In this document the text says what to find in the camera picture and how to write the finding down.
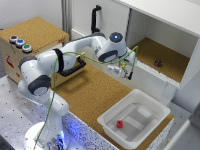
handle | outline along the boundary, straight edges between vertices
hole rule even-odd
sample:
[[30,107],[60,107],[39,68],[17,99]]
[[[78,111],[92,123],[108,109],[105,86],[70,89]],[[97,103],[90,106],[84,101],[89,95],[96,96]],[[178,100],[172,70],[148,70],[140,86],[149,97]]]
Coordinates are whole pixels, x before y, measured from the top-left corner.
[[92,10],[92,25],[91,30],[92,33],[99,32],[100,30],[96,28],[96,12],[101,10],[101,6],[96,5],[96,8]]
[[69,70],[62,71],[62,72],[60,72],[60,75],[67,77],[67,76],[73,74],[74,72],[78,71],[79,69],[83,68],[86,65],[86,63],[80,57],[78,57],[77,60],[80,63],[78,66],[76,66],[72,69],[69,69]]

cable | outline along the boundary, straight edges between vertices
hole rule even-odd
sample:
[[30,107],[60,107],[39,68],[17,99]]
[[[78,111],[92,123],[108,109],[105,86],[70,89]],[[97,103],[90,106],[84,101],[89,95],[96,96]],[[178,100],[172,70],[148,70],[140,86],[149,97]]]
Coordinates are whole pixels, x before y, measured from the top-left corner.
[[[109,64],[115,64],[115,63],[118,63],[118,62],[124,60],[126,57],[128,57],[128,56],[129,56],[133,51],[135,51],[135,50],[136,50],[136,53],[135,53],[135,58],[136,58],[136,54],[137,54],[137,52],[138,52],[138,46],[135,46],[135,47],[132,49],[131,52],[129,52],[127,55],[125,55],[124,57],[120,58],[119,60],[114,61],[114,62],[109,62],[109,63],[100,62],[100,61],[94,60],[94,59],[92,59],[92,58],[86,56],[85,54],[76,53],[76,52],[65,52],[65,53],[63,53],[63,54],[64,54],[64,55],[66,55],[66,54],[76,54],[76,55],[83,56],[83,57],[85,57],[85,58],[87,58],[87,59],[89,59],[89,60],[91,60],[91,61],[93,61],[93,62],[96,62],[96,63],[99,63],[99,64],[109,65]],[[134,61],[133,61],[131,73],[133,73],[134,64],[135,64],[135,58],[134,58]],[[40,133],[39,133],[39,135],[38,135],[38,137],[37,137],[37,139],[36,139],[35,146],[34,146],[34,149],[33,149],[33,150],[35,150],[36,145],[37,145],[37,142],[38,142],[38,140],[39,140],[39,137],[40,137],[40,135],[41,135],[41,133],[42,133],[42,131],[43,131],[43,129],[44,129],[44,126],[46,125],[46,122],[47,122],[47,119],[48,119],[48,117],[49,117],[49,113],[50,113],[50,110],[51,110],[51,107],[52,107],[52,104],[53,104],[54,95],[55,95],[55,93],[56,93],[56,92],[55,92],[55,91],[56,91],[56,86],[55,86],[55,85],[56,85],[56,80],[55,80],[56,77],[55,77],[55,75],[56,75],[56,63],[57,63],[57,61],[58,61],[58,57],[56,58],[56,60],[55,60],[55,62],[54,62],[54,72],[53,72],[54,87],[53,87],[53,96],[52,96],[51,104],[50,104],[50,106],[49,106],[49,109],[48,109],[48,112],[47,112],[47,117],[46,117],[46,120],[45,120],[45,122],[44,122],[44,125],[42,126],[42,129],[40,130]]]

red block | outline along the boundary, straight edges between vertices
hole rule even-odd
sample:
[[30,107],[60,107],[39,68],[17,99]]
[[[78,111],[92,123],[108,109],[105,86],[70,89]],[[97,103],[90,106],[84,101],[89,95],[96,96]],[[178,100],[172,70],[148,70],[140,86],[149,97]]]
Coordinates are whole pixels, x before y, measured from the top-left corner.
[[123,128],[123,121],[121,120],[117,121],[117,128]]

wooden box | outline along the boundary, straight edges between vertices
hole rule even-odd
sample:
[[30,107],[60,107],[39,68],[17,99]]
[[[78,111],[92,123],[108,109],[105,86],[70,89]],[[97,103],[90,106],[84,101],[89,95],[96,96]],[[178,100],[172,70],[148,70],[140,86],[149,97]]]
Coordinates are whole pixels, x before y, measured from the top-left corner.
[[[9,39],[12,35],[17,35],[19,39],[25,40],[26,44],[32,46],[33,51],[25,54],[22,49],[10,44]],[[66,32],[40,17],[32,18],[0,31],[0,50],[7,75],[19,83],[22,80],[22,75],[18,65],[23,57],[28,55],[37,57],[38,54],[57,46],[59,43],[66,44],[68,41],[69,35]],[[66,79],[58,78],[57,82],[61,84]]]

cork board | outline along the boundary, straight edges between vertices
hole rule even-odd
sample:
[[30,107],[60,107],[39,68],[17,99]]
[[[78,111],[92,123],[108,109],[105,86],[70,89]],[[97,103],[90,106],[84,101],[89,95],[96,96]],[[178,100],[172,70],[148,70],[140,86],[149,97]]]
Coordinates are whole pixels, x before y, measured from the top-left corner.
[[43,20],[35,17],[12,27],[0,31],[0,36],[9,43],[10,36],[17,35],[37,50],[58,39],[69,36],[66,32]]
[[[144,38],[136,45],[139,46],[137,55],[138,60],[158,70],[166,76],[181,82],[190,58],[181,55],[149,38]],[[162,61],[160,67],[154,65],[157,59]]]
[[[56,93],[69,103],[69,110],[72,113],[120,150],[123,148],[104,133],[97,118],[129,92],[131,89],[90,64],[86,65],[84,71],[56,88]],[[146,149],[172,119],[173,115],[169,115],[137,150]]]

